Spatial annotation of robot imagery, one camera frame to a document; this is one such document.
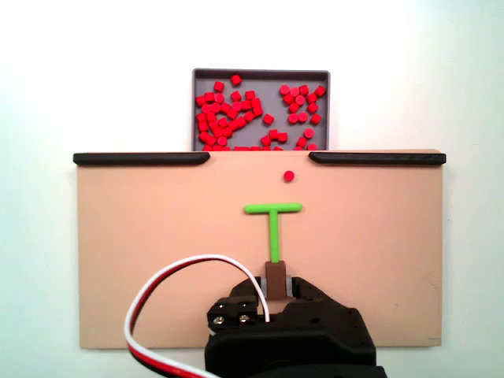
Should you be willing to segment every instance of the red bead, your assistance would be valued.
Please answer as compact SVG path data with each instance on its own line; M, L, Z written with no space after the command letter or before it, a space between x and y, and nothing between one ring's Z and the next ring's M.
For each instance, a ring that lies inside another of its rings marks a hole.
M310 120L311 124L318 124L321 121L322 117L318 114L312 115L312 119Z
M294 172L285 171L285 173L283 174L283 179L290 183L294 179Z
M242 101L242 95L238 91L231 93L231 98L233 101Z
M242 101L242 110L250 110L250 109L252 109L250 101Z
M210 145L210 146L213 146L215 144L215 142L217 141L213 136L211 136L208 132L202 132L200 135L199 135L199 140L201 140L202 142Z
M224 114L228 114L228 111L231 109L231 105L229 105L227 102L223 102L222 105L220 105L220 111Z
M302 96L306 96L309 92L309 89L308 89L308 86L305 84L305 85L302 85L301 87L299 87L299 94L302 95Z
M284 96L287 93L289 93L291 89L289 88L288 85L284 84L282 87L280 87L280 93Z
M305 138L307 139L312 139L313 138L313 135L315 134L315 132L313 131L312 128L307 128L304 132L305 134Z
M299 122L301 122L302 124L304 124L305 122L308 121L308 113L307 112L301 112L300 114L298 114L298 119L299 119Z
M234 120L238 116L238 112L234 109L228 111L228 117Z
M317 94L317 96L320 98L324 95L325 93L325 88L322 87L321 85L318 86L318 88L315 90L315 93Z
M245 98L247 100L251 100L252 98L255 98L255 91L247 91L247 92L245 92Z
M224 102L224 95L221 93L216 93L215 94L215 102L222 103Z
M254 119L254 114L252 112L246 112L243 117L247 122L251 122Z
M242 128L243 126L246 125L246 120L245 118L243 117L239 117L237 120L236 120L236 123L238 125L239 128Z
M225 136L226 138L231 138L233 136L233 130L232 130L231 126L223 128L222 135Z
M294 102L294 96L290 93L287 93L283 97L283 101L287 104L290 105L292 102Z
M254 112L255 117L262 116L262 108L260 106L256 106L252 111Z
M310 113L315 113L318 110L318 105L315 102L312 102L306 108Z
M302 104L304 104L304 103L305 103L305 98L304 98L304 96L301 96L301 95L296 96L296 104L298 104L299 106L301 106L301 105L302 105Z
M226 120L225 118L221 118L219 119L219 121L217 122L219 124L219 126L221 126L222 128L226 128L228 126L228 120Z
M273 116L270 116L269 114L266 114L265 117L262 119L262 121L267 125L271 125L274 120L275 118Z
M291 112L291 113L296 113L298 111L298 109L299 109L299 105L296 104L295 102L292 102L291 105L289 106L289 112Z
M216 92L222 92L224 90L224 83L216 81L213 85L213 90Z
M196 104L198 106L204 106L206 104L205 96L199 96L196 98Z
M199 132L207 132L208 131L208 124L206 123L206 121L199 122L198 129L199 129Z
M210 112L210 113L206 114L206 120L208 122L212 122L213 120L216 120L216 119L217 119L217 117L215 117L215 113Z
M291 122L292 124L295 124L296 122L298 122L298 115L296 113L292 113L289 116L289 122Z
M250 104L253 108L261 107L261 100L259 98L252 98Z
M240 75L233 75L231 76L231 84L233 84L235 87L237 85L240 85L242 83L242 78Z
M205 93L205 101L206 102L214 102L215 101L215 95L213 92L206 92Z
M269 131L269 138L271 140L277 140L278 139L278 130L270 130Z
M291 88L291 95L292 95L293 97L298 96L298 95L299 95L299 88L298 88L298 87L292 87L292 88Z
M271 139L269 138L269 136L263 136L261 138L261 143L264 145L264 146L269 146L271 144Z
M226 138L225 136L220 136L219 138L217 138L217 144L225 146L226 144L228 144L228 138Z
M214 102L214 103L212 104L212 111L213 111L214 113L219 113L219 112L221 111L221 105L220 105L220 104L218 104L218 103L216 103L216 102Z
M278 133L278 141L280 143L285 143L289 139L289 135L286 132Z
M298 142L296 143L296 146L304 148L307 143L308 143L308 141L305 138L301 137L301 138L298 139Z

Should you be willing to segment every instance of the white wire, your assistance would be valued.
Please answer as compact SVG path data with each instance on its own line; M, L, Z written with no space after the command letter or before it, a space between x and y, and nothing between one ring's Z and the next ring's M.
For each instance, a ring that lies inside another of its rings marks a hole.
M130 306L128 313L126 314L126 319L124 320L124 337L126 338L126 341L128 344L141 354L152 358L156 361L162 362L166 365L171 365L174 368L182 369L187 372L191 372L193 374L198 374L202 377L205 378L219 378L218 376L212 374L211 372L207 372L206 370L201 370L198 368L195 368L194 366L186 365L182 362L178 362L175 360L172 360L171 358L164 357L160 354L157 354L153 352L152 350L149 350L145 348L144 346L138 344L134 339L133 339L133 334L131 332L131 322L132 322L132 316L133 313L135 312L136 306L139 304L140 299L143 297L145 292L149 289L149 287L152 285L152 283L157 280L160 276L164 275L166 272L169 270L172 270L176 268L179 265L186 264L188 262L192 262L195 260L220 260L220 261L226 261L232 265L234 265L236 268L240 269L242 272L244 272L254 285L254 288L256 292L258 293L259 300L261 301L262 308L264 311L265 315L265 321L269 322L269 308L268 308L268 303L266 302L266 298L261 290L261 288L258 285L258 282L255 280L254 275L250 272L249 269L247 269L245 266L237 262L236 260L229 258L228 256L224 256L221 254L200 254L198 256L193 256L191 258L183 258L182 260L176 261L172 263L171 265L168 265L161 269L159 272L154 274L147 282L145 285L143 285L142 289L140 289L139 293L136 295L135 299L133 300L132 305Z

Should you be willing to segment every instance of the screw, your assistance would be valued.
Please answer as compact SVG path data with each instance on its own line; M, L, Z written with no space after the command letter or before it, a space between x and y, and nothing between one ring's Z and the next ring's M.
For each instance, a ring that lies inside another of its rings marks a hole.
M222 323L224 323L224 318L223 317L216 317L215 319L213 319L213 323L221 325Z

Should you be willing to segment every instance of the black edge strip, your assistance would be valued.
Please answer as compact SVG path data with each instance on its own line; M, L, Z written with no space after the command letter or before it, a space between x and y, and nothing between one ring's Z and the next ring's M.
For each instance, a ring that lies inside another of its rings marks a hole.
M146 152L74 154L77 165L200 165L208 152Z
M388 152L310 152L309 158L330 165L442 165L445 154L409 154Z

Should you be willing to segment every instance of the brown block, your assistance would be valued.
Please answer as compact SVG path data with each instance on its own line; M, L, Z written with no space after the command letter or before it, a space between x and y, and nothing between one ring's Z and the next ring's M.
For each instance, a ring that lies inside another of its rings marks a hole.
M268 299L284 299L287 297L287 277L285 262L267 261L266 267L266 296Z

